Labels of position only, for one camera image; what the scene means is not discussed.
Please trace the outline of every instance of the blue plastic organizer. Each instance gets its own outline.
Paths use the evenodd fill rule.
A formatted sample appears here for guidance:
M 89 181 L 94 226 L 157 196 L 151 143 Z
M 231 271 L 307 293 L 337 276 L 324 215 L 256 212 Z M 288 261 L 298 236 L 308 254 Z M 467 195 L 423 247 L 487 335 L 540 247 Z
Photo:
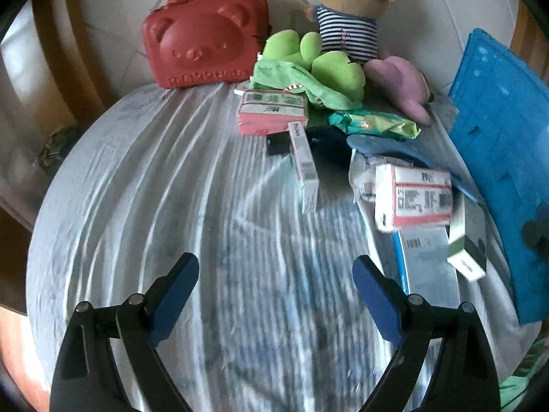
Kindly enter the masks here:
M 450 137 L 503 240 L 521 324 L 549 317 L 549 264 L 522 242 L 522 225 L 549 202 L 549 89 L 486 32 L 469 36 L 449 95 Z

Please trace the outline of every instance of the green and white box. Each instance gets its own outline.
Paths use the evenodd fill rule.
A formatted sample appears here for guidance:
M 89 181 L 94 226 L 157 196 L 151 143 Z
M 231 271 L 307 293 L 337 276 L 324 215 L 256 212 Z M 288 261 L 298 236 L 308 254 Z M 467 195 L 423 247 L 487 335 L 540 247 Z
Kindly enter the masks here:
M 448 262 L 469 282 L 486 275 L 484 211 L 461 192 L 454 197 L 454 214 L 449 223 Z

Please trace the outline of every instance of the teddy bear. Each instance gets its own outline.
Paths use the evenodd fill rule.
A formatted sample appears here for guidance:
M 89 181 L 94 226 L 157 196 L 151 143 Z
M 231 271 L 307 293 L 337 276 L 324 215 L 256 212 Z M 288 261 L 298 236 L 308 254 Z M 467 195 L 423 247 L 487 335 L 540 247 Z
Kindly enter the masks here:
M 320 0 L 305 14 L 320 25 L 322 52 L 343 51 L 360 65 L 378 56 L 376 19 L 394 0 Z

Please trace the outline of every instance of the white bedsheet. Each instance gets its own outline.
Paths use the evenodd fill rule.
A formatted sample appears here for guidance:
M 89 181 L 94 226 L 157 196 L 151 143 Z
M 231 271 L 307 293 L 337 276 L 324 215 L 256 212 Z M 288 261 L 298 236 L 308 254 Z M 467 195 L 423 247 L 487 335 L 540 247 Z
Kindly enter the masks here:
M 226 84 L 142 87 L 64 162 L 27 269 L 28 316 L 48 382 L 79 301 L 120 304 L 192 252 L 200 279 L 159 354 L 194 410 L 356 411 L 372 391 L 390 347 L 359 300 L 351 266 L 361 254 L 383 260 L 386 250 L 352 203 L 346 170 L 320 164 L 319 210 L 301 215 L 290 157 L 267 157 L 264 138 L 241 137 L 237 104 Z M 456 154 L 440 124 L 422 136 Z M 492 255 L 503 265 L 489 266 L 462 297 L 476 305 L 505 377 L 539 324 L 518 327 L 496 242 Z M 120 343 L 113 348 L 128 396 L 144 409 Z

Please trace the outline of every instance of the pink box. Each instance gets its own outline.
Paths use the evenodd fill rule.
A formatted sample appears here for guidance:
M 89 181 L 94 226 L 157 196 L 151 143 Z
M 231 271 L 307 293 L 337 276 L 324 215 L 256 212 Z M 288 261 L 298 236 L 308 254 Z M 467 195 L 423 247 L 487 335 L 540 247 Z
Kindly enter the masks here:
M 308 101 L 303 94 L 282 90 L 247 90 L 238 107 L 238 129 L 241 134 L 266 136 L 288 130 L 289 122 L 308 121 Z

